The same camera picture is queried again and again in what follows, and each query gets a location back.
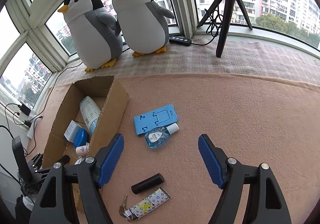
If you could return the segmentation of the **large grey penguin plush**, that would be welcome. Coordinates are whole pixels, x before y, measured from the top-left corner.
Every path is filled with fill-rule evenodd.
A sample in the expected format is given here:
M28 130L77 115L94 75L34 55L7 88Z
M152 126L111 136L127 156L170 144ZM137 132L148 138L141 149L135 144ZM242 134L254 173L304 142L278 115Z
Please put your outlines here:
M121 35L116 35L116 19L101 0L64 0L63 14L85 71L113 67L123 51Z

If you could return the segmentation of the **black inline remote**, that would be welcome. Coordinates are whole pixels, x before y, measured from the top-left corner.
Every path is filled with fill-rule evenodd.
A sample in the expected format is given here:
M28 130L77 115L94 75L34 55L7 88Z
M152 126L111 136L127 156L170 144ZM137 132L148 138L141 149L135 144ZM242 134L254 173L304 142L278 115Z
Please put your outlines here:
M183 38L183 37L177 37L172 36L169 37L169 42L174 44L180 44L184 46L190 46L191 45L191 39Z

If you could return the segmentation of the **white power adapter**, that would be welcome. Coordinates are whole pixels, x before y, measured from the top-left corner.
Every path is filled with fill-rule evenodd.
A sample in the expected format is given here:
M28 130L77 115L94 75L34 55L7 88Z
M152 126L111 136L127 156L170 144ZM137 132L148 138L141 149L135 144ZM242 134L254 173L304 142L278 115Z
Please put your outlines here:
M74 139L75 139L75 136L78 132L78 130L80 130L81 126L74 120L72 120L67 129L65 130L65 133L64 133L64 137L71 143L74 143Z

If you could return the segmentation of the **white lotion tube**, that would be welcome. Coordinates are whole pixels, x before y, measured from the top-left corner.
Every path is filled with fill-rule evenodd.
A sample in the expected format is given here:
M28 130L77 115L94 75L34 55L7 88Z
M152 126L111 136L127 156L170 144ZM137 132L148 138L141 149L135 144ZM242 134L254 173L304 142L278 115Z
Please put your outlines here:
M100 108L91 97L86 96L80 102L80 112L90 135L93 135L101 112Z

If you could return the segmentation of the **colourful patterned key pouch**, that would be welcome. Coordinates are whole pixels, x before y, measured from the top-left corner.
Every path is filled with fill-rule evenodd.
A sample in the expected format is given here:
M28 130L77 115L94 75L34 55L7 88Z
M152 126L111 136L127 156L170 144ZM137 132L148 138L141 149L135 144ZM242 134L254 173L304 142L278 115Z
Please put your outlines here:
M158 188L153 193L148 195L142 201L127 208L127 194L124 196L123 202L119 207L120 216L124 217L127 221L133 222L146 216L163 203L170 199L170 195L163 189Z

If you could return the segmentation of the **black cylinder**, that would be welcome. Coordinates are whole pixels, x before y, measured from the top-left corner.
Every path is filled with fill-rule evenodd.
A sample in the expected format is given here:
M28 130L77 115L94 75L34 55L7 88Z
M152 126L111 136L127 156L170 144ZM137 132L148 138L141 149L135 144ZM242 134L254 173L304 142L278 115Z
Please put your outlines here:
M160 174L160 173L157 173L137 184L134 184L132 187L131 187L131 190L134 194L140 194L144 191L147 191L151 188L154 188L156 186L159 186L160 184L164 183L165 182L165 179L164 177Z

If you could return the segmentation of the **pink small bottle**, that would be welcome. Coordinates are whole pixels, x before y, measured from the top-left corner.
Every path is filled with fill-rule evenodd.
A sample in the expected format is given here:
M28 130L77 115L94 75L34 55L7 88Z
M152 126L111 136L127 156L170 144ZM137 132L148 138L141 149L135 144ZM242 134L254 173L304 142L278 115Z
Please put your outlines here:
M89 151L89 143L79 146L75 149L75 152L78 157L86 157Z

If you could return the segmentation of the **blue phone stand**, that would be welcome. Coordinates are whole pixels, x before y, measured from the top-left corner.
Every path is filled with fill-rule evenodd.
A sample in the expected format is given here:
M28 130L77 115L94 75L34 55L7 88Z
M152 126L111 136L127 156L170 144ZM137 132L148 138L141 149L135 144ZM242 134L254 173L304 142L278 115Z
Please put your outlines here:
M172 104L137 115L133 118L136 135L145 134L154 128L178 122L178 116Z

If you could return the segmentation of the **blue round case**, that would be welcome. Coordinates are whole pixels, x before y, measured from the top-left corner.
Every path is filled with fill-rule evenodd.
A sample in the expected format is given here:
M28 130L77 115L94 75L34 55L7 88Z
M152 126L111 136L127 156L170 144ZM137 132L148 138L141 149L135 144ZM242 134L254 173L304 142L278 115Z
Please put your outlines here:
M88 140L88 133L85 129L80 128L75 134L74 141L73 141L73 146L75 148L84 146L87 144Z

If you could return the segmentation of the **brown cardboard box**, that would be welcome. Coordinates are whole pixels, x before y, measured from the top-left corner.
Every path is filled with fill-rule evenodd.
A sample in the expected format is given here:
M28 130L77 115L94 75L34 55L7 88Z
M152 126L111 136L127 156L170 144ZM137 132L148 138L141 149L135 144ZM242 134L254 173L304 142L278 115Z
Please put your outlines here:
M89 156L106 146L118 132L129 96L113 76L97 76L53 89L39 126L51 126L43 153L43 167L52 166L62 156L70 164L78 159L74 145L64 136L76 122L88 133Z

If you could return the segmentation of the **clear blue sanitizer bottle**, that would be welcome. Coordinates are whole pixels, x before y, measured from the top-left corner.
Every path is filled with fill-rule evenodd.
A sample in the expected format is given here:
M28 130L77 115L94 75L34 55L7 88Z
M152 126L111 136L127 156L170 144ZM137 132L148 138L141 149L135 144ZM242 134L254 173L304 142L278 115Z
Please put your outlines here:
M145 140L150 149L157 149L164 145L172 134L179 130L177 123L168 126L154 128L145 134Z

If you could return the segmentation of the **small grey penguin plush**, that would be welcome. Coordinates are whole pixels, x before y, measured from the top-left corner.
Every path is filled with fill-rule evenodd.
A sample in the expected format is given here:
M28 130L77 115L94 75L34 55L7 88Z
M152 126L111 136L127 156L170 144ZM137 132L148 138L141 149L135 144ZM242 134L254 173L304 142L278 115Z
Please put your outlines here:
M122 34L133 56L160 54L167 51L167 18L174 14L154 0L112 0L117 13L116 35Z

